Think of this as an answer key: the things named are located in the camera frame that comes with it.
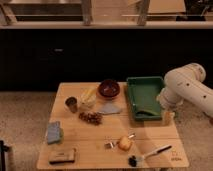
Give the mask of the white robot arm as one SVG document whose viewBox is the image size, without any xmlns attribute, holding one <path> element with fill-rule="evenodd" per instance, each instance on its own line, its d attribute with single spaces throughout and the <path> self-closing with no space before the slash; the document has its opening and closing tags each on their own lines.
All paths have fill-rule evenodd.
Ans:
<svg viewBox="0 0 213 171">
<path fill-rule="evenodd" d="M 173 111 L 187 100 L 197 106 L 213 124 L 213 89 L 204 84 L 206 71 L 198 63 L 190 63 L 168 71 L 165 87 L 157 96 L 164 111 Z"/>
</svg>

